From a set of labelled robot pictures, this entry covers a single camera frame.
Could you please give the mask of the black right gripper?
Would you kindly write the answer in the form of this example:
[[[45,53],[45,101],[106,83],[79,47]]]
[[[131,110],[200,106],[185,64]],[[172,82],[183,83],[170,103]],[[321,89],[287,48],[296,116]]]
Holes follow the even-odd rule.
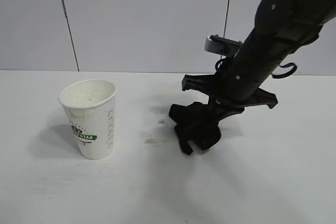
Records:
[[[278,67],[277,63],[231,63],[215,74],[185,75],[182,90],[195,90],[209,96],[208,116],[216,125],[227,117],[242,114],[245,107],[278,104],[275,94],[260,85]]]

